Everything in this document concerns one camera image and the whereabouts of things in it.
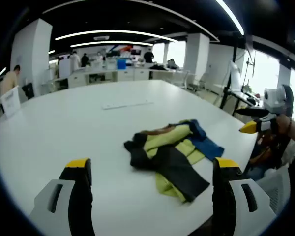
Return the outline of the person's right hand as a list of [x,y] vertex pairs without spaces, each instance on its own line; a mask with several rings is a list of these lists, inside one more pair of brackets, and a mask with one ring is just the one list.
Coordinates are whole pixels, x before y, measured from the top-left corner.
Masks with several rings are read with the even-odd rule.
[[284,114],[280,114],[276,117],[276,124],[278,133],[288,135],[292,125],[292,119]]

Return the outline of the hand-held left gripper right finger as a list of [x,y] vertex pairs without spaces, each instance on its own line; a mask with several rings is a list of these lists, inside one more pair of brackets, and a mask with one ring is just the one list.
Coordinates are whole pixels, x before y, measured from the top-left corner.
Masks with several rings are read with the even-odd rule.
[[269,195],[230,159],[213,161],[214,236],[259,236],[276,218]]

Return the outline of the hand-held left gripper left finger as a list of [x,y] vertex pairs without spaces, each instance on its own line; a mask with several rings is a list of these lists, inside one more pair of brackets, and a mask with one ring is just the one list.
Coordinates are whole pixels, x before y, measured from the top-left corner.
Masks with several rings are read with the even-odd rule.
[[69,162],[35,197],[31,222],[44,236],[95,235],[91,185],[91,160]]

